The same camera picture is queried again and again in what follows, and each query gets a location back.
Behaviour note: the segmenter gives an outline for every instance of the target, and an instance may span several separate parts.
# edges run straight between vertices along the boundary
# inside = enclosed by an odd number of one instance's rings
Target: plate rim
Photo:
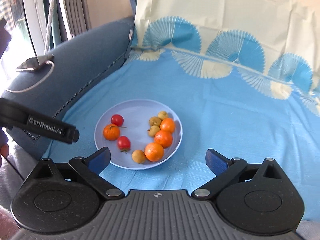
[[[179,122],[180,127],[181,127],[181,129],[180,129],[180,131],[181,131],[181,136],[180,136],[180,140],[179,140],[179,143],[178,143],[176,149],[175,149],[167,158],[165,158],[163,161],[161,161],[161,162],[159,162],[159,163],[155,163],[154,166],[151,166],[151,167],[141,167],[141,168],[128,168],[128,167],[120,166],[120,165],[115,164],[115,163],[113,163],[112,161],[110,161],[110,163],[111,163],[112,165],[117,166],[117,167],[122,168],[122,169],[126,169],[126,170],[137,170],[137,171],[138,171],[138,170],[147,170],[147,169],[151,169],[151,168],[154,168],[154,167],[156,167],[156,166],[159,166],[160,164],[162,164],[162,163],[164,163],[165,161],[169,160],[169,159],[176,153],[176,151],[177,151],[178,148],[180,147],[180,144],[181,144],[181,141],[182,141],[183,128],[182,128],[182,123],[181,123],[181,121],[180,121],[179,116],[178,116],[178,115],[176,114],[176,112],[174,112],[169,106],[167,106],[167,105],[165,105],[165,104],[163,104],[163,103],[161,103],[161,102],[159,102],[159,101],[152,100],[152,99],[130,99],[130,100],[122,101],[122,102],[120,102],[120,103],[118,103],[118,104],[115,104],[114,106],[108,108],[108,109],[100,116],[100,118],[99,118],[99,120],[97,121],[96,126],[95,126],[95,128],[94,128],[94,134],[93,134],[94,144],[95,144],[97,150],[100,150],[100,149],[98,148],[98,146],[97,146],[97,141],[96,141],[96,136],[95,136],[95,135],[96,135],[96,130],[97,130],[98,123],[100,122],[101,118],[105,115],[105,113],[108,112],[110,109],[118,106],[118,105],[121,105],[121,104],[123,104],[123,103],[132,102],[132,101],[148,101],[148,102],[153,102],[153,103],[157,103],[157,104],[160,104],[160,105],[162,105],[162,106],[165,106],[165,107],[168,108],[171,112],[175,113],[175,115],[176,115],[177,118],[178,118],[177,121]]]

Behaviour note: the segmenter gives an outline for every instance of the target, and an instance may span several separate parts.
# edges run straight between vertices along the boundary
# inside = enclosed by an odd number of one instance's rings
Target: metal screw
[[[111,188],[106,191],[108,197],[119,197],[122,194],[122,191],[118,188]]]
[[[207,197],[210,195],[210,191],[205,188],[196,189],[194,192],[197,197]]]

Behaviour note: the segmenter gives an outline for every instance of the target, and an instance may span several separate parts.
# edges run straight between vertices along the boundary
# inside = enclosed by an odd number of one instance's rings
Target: crosshair logo
[[[154,193],[153,196],[156,198],[160,198],[162,194],[160,192],[157,192],[157,193]]]

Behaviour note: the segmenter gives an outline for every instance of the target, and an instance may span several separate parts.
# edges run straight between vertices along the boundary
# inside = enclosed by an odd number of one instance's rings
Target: black wire
[[[16,169],[15,166],[12,165],[12,163],[6,158],[4,157],[5,160],[10,164],[10,166],[15,170],[15,172],[20,176],[20,178],[24,181],[24,178],[22,177],[22,175],[20,174],[20,172]]]

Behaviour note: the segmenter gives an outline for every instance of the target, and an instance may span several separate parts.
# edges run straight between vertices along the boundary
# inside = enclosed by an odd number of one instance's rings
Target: checkered cloth
[[[4,18],[7,21],[5,29],[12,34],[16,24],[13,19],[10,0],[0,0],[0,19]]]

